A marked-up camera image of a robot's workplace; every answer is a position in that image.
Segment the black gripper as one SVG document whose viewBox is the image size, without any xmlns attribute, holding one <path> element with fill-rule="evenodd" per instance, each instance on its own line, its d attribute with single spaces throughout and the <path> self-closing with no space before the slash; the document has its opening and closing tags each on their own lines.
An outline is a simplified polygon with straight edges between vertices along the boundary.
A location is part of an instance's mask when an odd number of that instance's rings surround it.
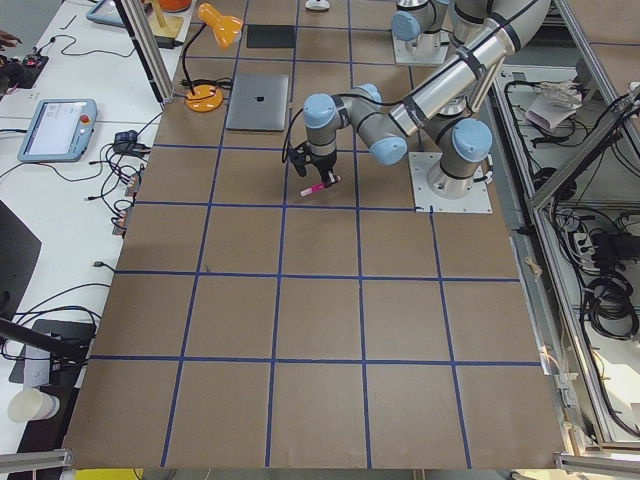
<svg viewBox="0 0 640 480">
<path fill-rule="evenodd" d="M 324 188 L 328 188 L 338 182 L 338 176 L 334 174 L 333 168 L 337 161 L 337 152 L 327 155 L 310 154 L 311 163 L 318 170 Z"/>
</svg>

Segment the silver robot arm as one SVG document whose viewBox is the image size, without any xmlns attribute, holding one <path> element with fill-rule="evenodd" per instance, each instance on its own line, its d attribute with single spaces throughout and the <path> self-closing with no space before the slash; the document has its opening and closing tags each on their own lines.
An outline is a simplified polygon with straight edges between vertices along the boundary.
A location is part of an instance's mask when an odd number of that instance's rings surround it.
<svg viewBox="0 0 640 480">
<path fill-rule="evenodd" d="M 441 149 L 432 190 L 461 198 L 492 146 L 491 130 L 473 115 L 506 57 L 524 47 L 549 10 L 547 1 L 400 1 L 392 18 L 394 36 L 405 42 L 440 31 L 446 17 L 452 33 L 446 61 L 384 112 L 377 87 L 367 83 L 348 93 L 309 96 L 303 107 L 307 138 L 283 158 L 300 176 L 314 166 L 325 187 L 338 181 L 336 133 L 352 127 L 383 165 L 408 151 L 407 140 L 424 131 Z"/>
<path fill-rule="evenodd" d="M 449 8 L 448 0 L 400 0 L 391 18 L 391 32 L 412 54 L 435 51 Z"/>
</svg>

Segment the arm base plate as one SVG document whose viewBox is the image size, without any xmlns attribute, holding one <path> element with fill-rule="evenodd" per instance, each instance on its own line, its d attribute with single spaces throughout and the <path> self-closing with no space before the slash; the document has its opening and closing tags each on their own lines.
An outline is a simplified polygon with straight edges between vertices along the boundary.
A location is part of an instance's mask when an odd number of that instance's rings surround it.
<svg viewBox="0 0 640 480">
<path fill-rule="evenodd" d="M 423 33 L 415 40 L 403 41 L 392 36 L 395 63 L 407 66 L 439 66 L 447 56 L 449 34 L 441 29 L 437 34 Z"/>
<path fill-rule="evenodd" d="M 411 152 L 409 166 L 414 209 L 423 213 L 491 214 L 491 172 L 476 164 L 474 176 L 454 179 L 441 169 L 439 152 Z"/>
</svg>

